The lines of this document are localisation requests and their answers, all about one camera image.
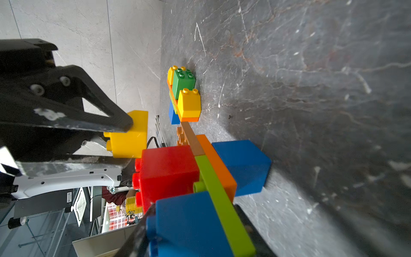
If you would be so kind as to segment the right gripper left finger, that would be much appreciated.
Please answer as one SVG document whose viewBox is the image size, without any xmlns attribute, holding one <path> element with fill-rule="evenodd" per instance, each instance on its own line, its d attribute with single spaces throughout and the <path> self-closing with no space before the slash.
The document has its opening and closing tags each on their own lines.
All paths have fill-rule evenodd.
<svg viewBox="0 0 411 257">
<path fill-rule="evenodd" d="M 147 219 L 156 214 L 155 205 L 151 205 L 142 219 L 136 225 L 136 229 L 129 236 L 115 257 L 148 257 L 149 239 L 147 237 Z"/>
</svg>

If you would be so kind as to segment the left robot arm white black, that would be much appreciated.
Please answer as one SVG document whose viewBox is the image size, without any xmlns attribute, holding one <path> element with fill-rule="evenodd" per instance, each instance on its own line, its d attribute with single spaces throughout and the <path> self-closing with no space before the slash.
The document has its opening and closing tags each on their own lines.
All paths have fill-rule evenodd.
<svg viewBox="0 0 411 257">
<path fill-rule="evenodd" d="M 1 41 L 1 207 L 49 205 L 55 192 L 118 187 L 130 158 L 77 155 L 128 132 L 131 117 L 79 66 L 57 66 L 41 39 Z"/>
</svg>

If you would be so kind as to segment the red lego brick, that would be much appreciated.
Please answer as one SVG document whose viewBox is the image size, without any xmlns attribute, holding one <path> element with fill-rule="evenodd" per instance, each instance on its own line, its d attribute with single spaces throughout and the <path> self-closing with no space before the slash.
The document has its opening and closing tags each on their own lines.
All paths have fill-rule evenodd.
<svg viewBox="0 0 411 257">
<path fill-rule="evenodd" d="M 146 149 L 142 158 L 136 159 L 135 170 L 136 205 L 144 213 L 157 200 L 193 193 L 193 183 L 200 175 L 188 145 Z"/>
</svg>

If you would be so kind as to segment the light green lego plate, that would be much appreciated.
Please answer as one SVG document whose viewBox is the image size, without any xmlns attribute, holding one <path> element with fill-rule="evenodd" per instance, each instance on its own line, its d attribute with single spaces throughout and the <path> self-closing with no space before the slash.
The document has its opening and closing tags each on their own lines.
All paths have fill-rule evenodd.
<svg viewBox="0 0 411 257">
<path fill-rule="evenodd" d="M 235 257 L 254 257 L 256 249 L 237 215 L 213 166 L 207 156 L 195 157 L 200 170 L 200 180 L 193 184 L 193 192 L 208 191 L 222 228 Z"/>
</svg>

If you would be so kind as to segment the small blue lego brick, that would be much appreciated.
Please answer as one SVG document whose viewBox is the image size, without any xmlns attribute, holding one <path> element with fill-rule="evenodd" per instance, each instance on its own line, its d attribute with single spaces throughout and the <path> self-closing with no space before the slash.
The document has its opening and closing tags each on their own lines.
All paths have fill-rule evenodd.
<svg viewBox="0 0 411 257">
<path fill-rule="evenodd" d="M 151 257 L 232 257 L 207 191 L 156 201 L 147 237 Z"/>
</svg>

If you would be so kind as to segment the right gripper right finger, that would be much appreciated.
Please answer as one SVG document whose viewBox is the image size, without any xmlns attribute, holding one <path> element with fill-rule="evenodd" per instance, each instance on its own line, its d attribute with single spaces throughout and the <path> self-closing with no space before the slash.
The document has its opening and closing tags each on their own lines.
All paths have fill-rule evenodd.
<svg viewBox="0 0 411 257">
<path fill-rule="evenodd" d="M 246 231 L 248 232 L 252 243 L 254 244 L 254 247 L 256 249 L 256 257 L 276 257 L 276 254 L 271 250 L 271 248 L 259 234 L 257 228 L 252 224 L 242 208 L 238 204 L 235 204 L 234 208 Z"/>
</svg>

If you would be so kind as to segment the brown lego plate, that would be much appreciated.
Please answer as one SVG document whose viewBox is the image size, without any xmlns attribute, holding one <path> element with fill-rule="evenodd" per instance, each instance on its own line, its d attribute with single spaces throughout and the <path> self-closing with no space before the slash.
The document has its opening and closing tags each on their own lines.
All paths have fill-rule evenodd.
<svg viewBox="0 0 411 257">
<path fill-rule="evenodd" d="M 205 155 L 205 152 L 194 134 L 189 122 L 181 122 L 177 127 L 177 145 L 187 146 L 189 145 L 194 156 Z"/>
</svg>

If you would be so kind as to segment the orange 2x4 lego plate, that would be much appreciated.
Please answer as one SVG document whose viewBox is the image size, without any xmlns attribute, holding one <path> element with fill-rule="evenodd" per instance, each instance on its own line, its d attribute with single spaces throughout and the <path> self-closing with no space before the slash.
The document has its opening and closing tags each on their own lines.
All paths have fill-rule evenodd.
<svg viewBox="0 0 411 257">
<path fill-rule="evenodd" d="M 184 88 L 179 91 L 179 99 L 176 100 L 172 92 L 172 85 L 168 83 L 170 99 L 181 122 L 198 122 L 201 114 L 201 96 L 197 89 Z"/>
</svg>

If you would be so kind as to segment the yellow lego brick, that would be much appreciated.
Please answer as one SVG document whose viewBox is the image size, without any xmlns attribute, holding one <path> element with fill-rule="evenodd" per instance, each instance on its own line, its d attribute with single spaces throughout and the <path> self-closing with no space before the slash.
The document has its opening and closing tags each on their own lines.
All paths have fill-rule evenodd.
<svg viewBox="0 0 411 257">
<path fill-rule="evenodd" d="M 174 65 L 174 66 L 172 66 L 172 67 L 169 68 L 169 70 L 168 70 L 168 78 L 167 78 L 167 82 L 168 82 L 169 85 L 172 85 L 174 72 L 177 71 L 177 70 L 185 71 L 185 70 L 186 70 L 186 67 L 184 67 L 184 66 L 178 67 L 178 66 Z"/>
<path fill-rule="evenodd" d="M 178 110 L 182 118 L 199 118 L 201 114 L 201 96 L 197 89 L 184 88 L 179 93 Z"/>
<path fill-rule="evenodd" d="M 109 140 L 107 151 L 114 158 L 141 158 L 142 151 L 147 148 L 148 112 L 134 110 L 127 113 L 133 120 L 133 126 L 126 133 L 105 132 Z"/>
</svg>

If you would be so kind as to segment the lime green lego plate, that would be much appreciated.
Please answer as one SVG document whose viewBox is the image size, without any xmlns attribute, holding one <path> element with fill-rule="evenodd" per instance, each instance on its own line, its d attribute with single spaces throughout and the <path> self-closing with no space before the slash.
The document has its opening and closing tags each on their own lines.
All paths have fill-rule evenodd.
<svg viewBox="0 0 411 257">
<path fill-rule="evenodd" d="M 169 96 L 170 96 L 170 100 L 171 100 L 171 103 L 172 103 L 172 107 L 173 107 L 174 113 L 177 114 L 176 101 L 175 101 L 175 98 L 174 98 L 172 92 L 169 92 Z"/>
</svg>

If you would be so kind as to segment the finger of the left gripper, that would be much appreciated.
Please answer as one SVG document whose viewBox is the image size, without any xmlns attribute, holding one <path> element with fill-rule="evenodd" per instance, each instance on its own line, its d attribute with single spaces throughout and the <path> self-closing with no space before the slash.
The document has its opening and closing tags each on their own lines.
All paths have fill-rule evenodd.
<svg viewBox="0 0 411 257">
<path fill-rule="evenodd" d="M 79 66 L 1 75 L 1 123 L 125 133 L 132 118 Z"/>
<path fill-rule="evenodd" d="M 130 158 L 91 155 L 34 155 L 16 160 L 20 172 L 29 177 L 98 169 L 124 169 Z"/>
</svg>

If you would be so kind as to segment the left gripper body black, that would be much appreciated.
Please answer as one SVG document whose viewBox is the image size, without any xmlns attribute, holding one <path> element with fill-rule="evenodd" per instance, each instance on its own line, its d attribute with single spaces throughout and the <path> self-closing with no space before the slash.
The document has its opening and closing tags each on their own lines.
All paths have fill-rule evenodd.
<svg viewBox="0 0 411 257">
<path fill-rule="evenodd" d="M 2 40 L 1 75 L 58 67 L 54 60 L 56 50 L 53 43 L 40 39 Z M 97 131 L 1 123 L 1 146 L 6 147 L 15 159 L 50 152 L 73 154 L 83 143 L 102 137 L 103 132 Z"/>
</svg>

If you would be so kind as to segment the dark green lego brick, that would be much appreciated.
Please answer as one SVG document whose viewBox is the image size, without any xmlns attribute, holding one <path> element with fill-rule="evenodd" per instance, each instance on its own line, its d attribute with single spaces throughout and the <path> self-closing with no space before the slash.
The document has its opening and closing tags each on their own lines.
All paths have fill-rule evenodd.
<svg viewBox="0 0 411 257">
<path fill-rule="evenodd" d="M 174 98 L 179 99 L 179 93 L 184 88 L 193 90 L 195 88 L 196 78 L 191 70 L 178 68 L 173 74 L 172 92 Z"/>
</svg>

